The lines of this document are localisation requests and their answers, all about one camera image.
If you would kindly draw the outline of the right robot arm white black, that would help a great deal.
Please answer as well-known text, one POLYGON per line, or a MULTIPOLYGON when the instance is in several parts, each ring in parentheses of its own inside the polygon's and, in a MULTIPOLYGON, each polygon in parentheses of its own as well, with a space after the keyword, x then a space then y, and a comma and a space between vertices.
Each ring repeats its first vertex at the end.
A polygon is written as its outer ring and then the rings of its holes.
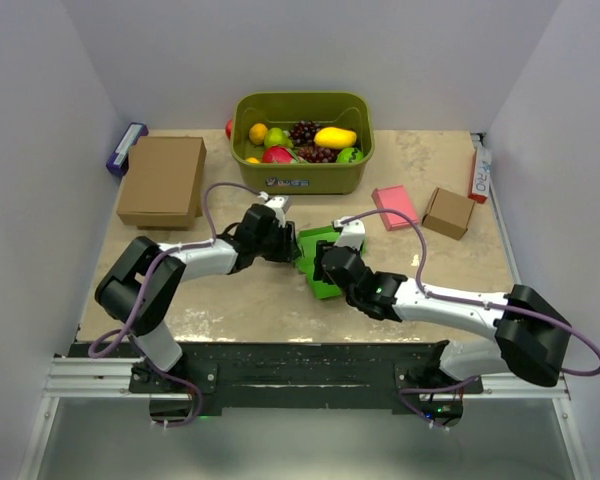
POLYGON ((491 294, 420 287, 414 278, 375 272, 360 251, 327 241, 317 243, 313 277, 337 286, 349 306, 370 318, 429 322, 480 336, 475 343, 445 344, 416 378, 436 392, 449 392, 467 377, 507 371, 541 387, 558 383, 570 334, 536 316, 568 321, 531 287, 491 294))

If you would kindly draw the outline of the green paper box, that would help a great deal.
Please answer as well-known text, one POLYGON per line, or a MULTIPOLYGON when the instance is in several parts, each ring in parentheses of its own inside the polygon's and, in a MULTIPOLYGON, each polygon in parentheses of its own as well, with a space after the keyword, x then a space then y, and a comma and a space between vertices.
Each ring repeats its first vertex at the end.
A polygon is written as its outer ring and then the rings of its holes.
POLYGON ((321 259, 333 247, 350 247, 358 253, 364 252, 366 229, 362 221, 344 224, 341 220, 332 226, 314 228, 297 234, 300 256, 295 267, 303 274, 318 300, 338 297, 341 290, 328 282, 321 267, 321 259))

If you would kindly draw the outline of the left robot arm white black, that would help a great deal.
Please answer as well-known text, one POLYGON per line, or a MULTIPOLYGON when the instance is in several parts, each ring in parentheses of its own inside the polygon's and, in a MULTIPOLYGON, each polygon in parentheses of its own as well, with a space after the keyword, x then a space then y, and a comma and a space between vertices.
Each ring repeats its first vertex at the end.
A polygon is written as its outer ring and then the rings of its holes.
POLYGON ((262 258, 291 264, 298 256, 294 223, 286 219, 289 199, 274 196, 254 204, 241 221, 214 239, 188 244, 158 244, 135 238, 100 281, 95 301, 123 323, 115 344, 128 336, 155 366, 151 378, 165 392, 187 380, 183 351, 165 316, 179 285, 211 275, 236 274, 262 258))

